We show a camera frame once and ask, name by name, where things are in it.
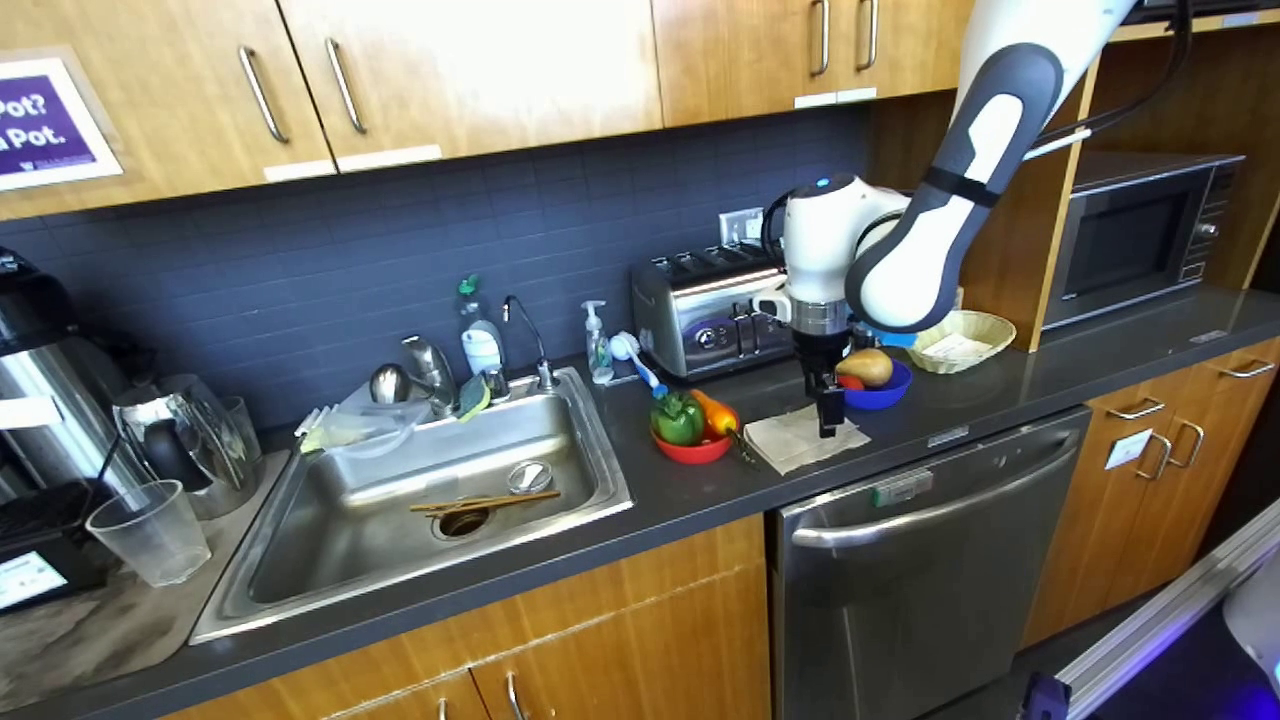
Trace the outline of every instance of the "stainless steel dishwasher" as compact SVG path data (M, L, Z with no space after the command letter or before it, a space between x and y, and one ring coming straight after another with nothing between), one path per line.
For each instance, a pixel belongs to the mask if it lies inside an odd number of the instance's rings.
M1008 672L1090 411L775 512L781 720L913 720Z

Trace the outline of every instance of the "backsplash tile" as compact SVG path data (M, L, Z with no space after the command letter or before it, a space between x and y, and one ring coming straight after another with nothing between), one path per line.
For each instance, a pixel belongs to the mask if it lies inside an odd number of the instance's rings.
M630 265L717 239L721 206L860 173L864 107L682 127L257 190L0 222L80 317L135 336L155 371L250 395L260 429L337 402L403 333L453 339L453 283L516 292L552 357L581 299L630 324Z

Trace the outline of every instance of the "kitchen sink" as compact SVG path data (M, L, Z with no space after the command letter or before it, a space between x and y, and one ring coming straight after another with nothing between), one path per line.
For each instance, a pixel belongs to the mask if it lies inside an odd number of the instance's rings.
M631 508L581 371L552 375L552 390L503 395L472 418L295 450L206 603L193 644ZM524 504L425 512L512 497Z

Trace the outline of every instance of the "toaster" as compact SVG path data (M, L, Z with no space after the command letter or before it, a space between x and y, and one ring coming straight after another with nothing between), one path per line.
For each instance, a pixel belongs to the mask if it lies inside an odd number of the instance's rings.
M792 327L754 313L781 289L773 246L698 246L631 265L631 317L646 357L677 378L723 375L792 357Z

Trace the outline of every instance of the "red bowl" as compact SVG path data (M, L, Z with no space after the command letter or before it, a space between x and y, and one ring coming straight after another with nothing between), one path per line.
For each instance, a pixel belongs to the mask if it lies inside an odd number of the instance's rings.
M706 435L700 443L669 443L655 430L647 430L647 435L677 462L717 462L733 449L733 435Z

